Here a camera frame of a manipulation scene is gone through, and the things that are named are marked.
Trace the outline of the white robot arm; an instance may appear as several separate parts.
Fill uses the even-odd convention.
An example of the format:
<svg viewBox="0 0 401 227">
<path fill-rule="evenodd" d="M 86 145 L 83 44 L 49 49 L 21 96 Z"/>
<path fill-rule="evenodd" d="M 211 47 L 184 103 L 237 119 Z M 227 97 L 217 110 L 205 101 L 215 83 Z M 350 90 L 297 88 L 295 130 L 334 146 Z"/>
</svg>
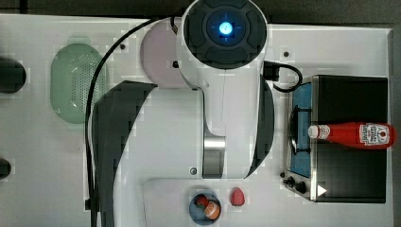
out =
<svg viewBox="0 0 401 227">
<path fill-rule="evenodd" d="M 152 90 L 113 187 L 114 227 L 145 227 L 154 179 L 244 179 L 260 165 L 268 23 L 252 0 L 195 0 L 179 26 L 183 89 Z"/>
</svg>

